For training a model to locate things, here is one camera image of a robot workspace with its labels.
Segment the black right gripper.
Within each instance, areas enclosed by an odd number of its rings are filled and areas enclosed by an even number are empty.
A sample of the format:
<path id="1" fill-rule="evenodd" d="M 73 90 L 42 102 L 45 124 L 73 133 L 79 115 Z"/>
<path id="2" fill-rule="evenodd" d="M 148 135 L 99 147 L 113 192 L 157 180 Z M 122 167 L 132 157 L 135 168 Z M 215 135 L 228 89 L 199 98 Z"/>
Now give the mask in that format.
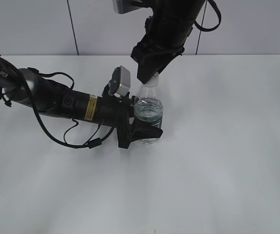
<path id="1" fill-rule="evenodd" d="M 193 24 L 146 24 L 143 38 L 134 46 L 131 58 L 138 63 L 137 78 L 148 83 L 155 73 L 185 51 Z"/>

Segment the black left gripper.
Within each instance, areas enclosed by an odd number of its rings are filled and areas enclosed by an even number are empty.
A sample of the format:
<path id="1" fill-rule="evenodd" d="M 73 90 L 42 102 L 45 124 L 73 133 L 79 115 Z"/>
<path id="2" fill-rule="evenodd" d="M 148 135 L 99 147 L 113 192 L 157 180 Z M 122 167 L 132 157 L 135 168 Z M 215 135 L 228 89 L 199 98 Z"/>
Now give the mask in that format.
<path id="1" fill-rule="evenodd" d="M 103 100 L 104 103 L 100 107 L 101 124 L 116 128 L 119 148 L 127 149 L 130 143 L 135 141 L 153 144 L 162 136 L 161 128 L 151 126 L 147 122 L 135 120 L 130 124 L 130 118 L 134 117 L 136 96 L 106 95 Z"/>

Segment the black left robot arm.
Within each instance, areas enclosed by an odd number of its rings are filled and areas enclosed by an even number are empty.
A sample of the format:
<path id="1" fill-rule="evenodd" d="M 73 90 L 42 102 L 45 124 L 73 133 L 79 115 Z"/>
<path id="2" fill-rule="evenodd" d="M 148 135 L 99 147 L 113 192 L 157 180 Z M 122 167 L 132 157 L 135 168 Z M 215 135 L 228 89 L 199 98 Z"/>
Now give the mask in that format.
<path id="1" fill-rule="evenodd" d="M 31 107 L 45 134 L 54 142 L 74 149 L 100 146 L 114 130 L 117 131 L 118 146 L 127 149 L 138 140 L 160 138 L 163 130 L 149 126 L 135 116 L 135 97 L 130 97 L 129 70 L 123 66 L 115 68 L 112 78 L 100 97 L 75 91 L 51 79 L 58 75 L 40 73 L 35 68 L 18 69 L 0 56 L 0 100 L 8 107 L 12 102 Z M 102 138 L 90 137 L 82 145 L 72 145 L 52 136 L 40 116 L 66 118 L 76 124 L 80 121 L 109 126 Z"/>

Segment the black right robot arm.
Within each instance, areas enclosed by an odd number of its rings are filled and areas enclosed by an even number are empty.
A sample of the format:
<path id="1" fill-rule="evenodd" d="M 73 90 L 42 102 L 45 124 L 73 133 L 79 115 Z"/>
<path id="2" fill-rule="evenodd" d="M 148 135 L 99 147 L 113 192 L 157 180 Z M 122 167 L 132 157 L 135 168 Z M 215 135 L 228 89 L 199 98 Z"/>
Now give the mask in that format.
<path id="1" fill-rule="evenodd" d="M 184 44 L 193 30 L 203 0 L 156 0 L 145 22 L 145 35 L 133 48 L 137 78 L 143 84 L 184 52 Z"/>

